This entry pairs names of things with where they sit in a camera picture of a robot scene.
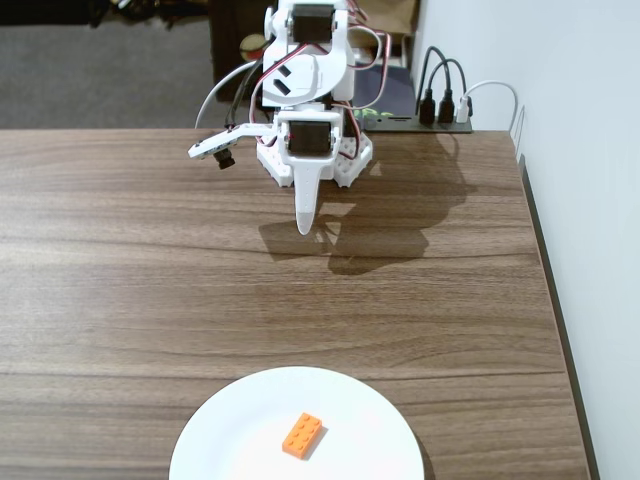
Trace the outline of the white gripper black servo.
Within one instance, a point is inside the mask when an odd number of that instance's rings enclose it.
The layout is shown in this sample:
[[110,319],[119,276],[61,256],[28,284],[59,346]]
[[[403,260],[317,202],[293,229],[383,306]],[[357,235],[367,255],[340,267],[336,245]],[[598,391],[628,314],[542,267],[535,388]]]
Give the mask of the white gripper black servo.
[[281,110],[276,117],[276,153],[293,169],[296,223],[301,235],[307,235],[313,226],[322,170],[335,166],[342,123],[342,114],[337,111]]

